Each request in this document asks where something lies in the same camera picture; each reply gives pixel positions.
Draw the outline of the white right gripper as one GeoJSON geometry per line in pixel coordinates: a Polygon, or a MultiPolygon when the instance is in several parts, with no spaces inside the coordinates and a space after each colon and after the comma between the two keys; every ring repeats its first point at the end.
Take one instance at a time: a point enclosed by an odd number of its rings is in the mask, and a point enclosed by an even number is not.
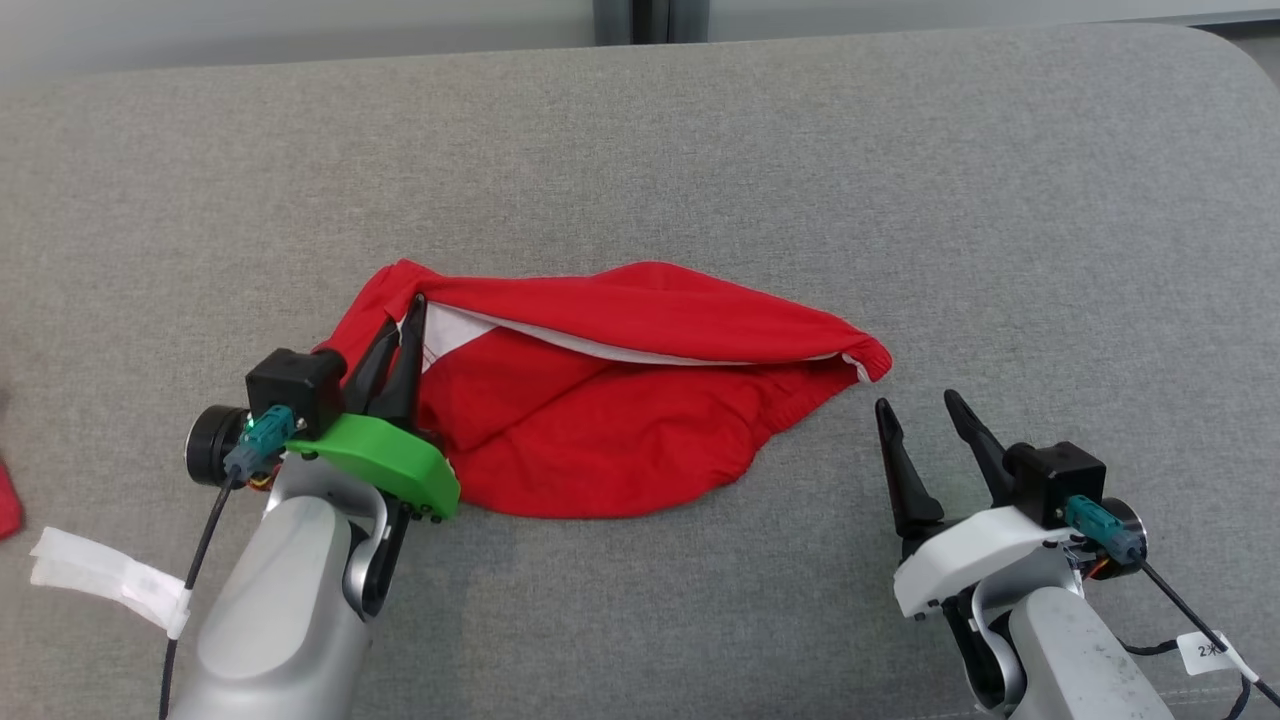
{"type": "MultiPolygon", "coordinates": [[[[1011,505],[1014,479],[1004,465],[1005,447],[956,389],[943,392],[943,404],[975,459],[991,506],[1011,505]]],[[[876,423],[895,532],[902,542],[927,541],[893,574],[893,596],[905,618],[937,614],[943,601],[969,588],[982,612],[1011,607],[1042,588],[1076,592],[1076,570],[1066,552],[1070,530],[1046,530],[1014,507],[980,511],[931,538],[945,528],[945,510],[916,471],[887,398],[876,401],[876,423]]]]}

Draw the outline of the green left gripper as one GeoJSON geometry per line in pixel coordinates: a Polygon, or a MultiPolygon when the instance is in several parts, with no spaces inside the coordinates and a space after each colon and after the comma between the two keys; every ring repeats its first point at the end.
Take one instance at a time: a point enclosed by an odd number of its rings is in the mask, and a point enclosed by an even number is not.
{"type": "Polygon", "coordinates": [[[384,319],[346,379],[347,413],[316,439],[294,436],[287,450],[315,455],[417,515],[444,521],[457,514],[458,479],[439,448],[399,428],[417,425],[426,305],[416,293],[399,325],[384,319]],[[380,388],[375,416],[365,415],[380,388]]]}

